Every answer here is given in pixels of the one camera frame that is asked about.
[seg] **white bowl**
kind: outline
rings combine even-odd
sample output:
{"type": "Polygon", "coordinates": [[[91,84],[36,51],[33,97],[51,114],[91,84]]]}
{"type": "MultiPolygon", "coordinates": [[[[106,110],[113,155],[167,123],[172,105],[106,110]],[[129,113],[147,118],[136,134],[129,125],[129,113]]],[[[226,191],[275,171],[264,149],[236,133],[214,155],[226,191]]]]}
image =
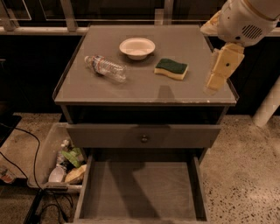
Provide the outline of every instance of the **white bowl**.
{"type": "Polygon", "coordinates": [[[132,60],[143,60],[155,48],[155,44],[147,38],[128,38],[120,44],[121,52],[132,60]]]}

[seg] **cabinet top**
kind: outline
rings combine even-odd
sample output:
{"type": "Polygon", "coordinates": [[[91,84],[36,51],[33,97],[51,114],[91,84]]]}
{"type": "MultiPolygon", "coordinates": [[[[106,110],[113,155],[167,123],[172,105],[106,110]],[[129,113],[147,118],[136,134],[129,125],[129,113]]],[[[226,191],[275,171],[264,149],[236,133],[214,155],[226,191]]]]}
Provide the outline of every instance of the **cabinet top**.
{"type": "Polygon", "coordinates": [[[92,25],[54,100],[58,105],[235,105],[228,84],[215,95],[203,92],[210,63],[210,47],[197,25],[92,25]],[[135,37],[155,43],[146,59],[135,61],[119,50],[135,37]],[[95,54],[127,66],[127,82],[117,84],[88,70],[84,58],[95,54]],[[185,78],[154,74],[162,58],[186,63],[185,78]]]}

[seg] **sponge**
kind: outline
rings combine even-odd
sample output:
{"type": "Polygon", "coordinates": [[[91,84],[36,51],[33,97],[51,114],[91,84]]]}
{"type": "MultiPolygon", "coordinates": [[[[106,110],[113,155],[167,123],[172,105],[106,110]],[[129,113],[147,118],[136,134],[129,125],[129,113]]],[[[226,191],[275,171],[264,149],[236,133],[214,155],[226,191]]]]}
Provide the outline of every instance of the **sponge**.
{"type": "Polygon", "coordinates": [[[174,80],[182,81],[188,69],[187,64],[178,63],[171,59],[161,59],[154,70],[155,74],[163,74],[174,80]]]}

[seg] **terrazzo floor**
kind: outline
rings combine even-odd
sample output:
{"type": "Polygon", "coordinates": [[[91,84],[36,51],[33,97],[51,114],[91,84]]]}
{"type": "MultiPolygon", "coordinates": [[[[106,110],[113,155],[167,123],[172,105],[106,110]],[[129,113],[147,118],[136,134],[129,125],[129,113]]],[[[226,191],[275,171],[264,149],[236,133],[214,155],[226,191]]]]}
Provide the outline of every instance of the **terrazzo floor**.
{"type": "MultiPolygon", "coordinates": [[[[22,116],[18,128],[28,130],[41,143],[58,114],[16,114],[22,116]]],[[[14,130],[0,151],[17,164],[27,176],[32,175],[37,141],[14,130]]],[[[0,157],[18,177],[23,174],[0,157]]],[[[211,223],[280,223],[280,117],[273,116],[263,128],[256,127],[248,115],[226,115],[221,132],[200,165],[206,203],[211,223]]],[[[23,223],[36,191],[27,187],[0,186],[0,223],[23,223]]],[[[73,202],[78,195],[73,195],[73,202]]],[[[72,221],[75,206],[66,197],[57,200],[72,221]]],[[[38,207],[55,203],[46,195],[38,207]]],[[[58,211],[49,207],[41,223],[58,223],[58,211]]]]}

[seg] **drawer knob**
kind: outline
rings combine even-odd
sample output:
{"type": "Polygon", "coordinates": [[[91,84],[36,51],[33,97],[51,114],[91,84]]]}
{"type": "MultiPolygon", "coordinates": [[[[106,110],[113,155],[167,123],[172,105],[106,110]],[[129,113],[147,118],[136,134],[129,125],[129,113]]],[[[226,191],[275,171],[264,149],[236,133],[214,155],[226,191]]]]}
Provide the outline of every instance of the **drawer knob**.
{"type": "Polygon", "coordinates": [[[141,142],[142,142],[143,144],[145,144],[145,143],[147,143],[148,141],[149,141],[148,136],[142,135],[141,142]]]}

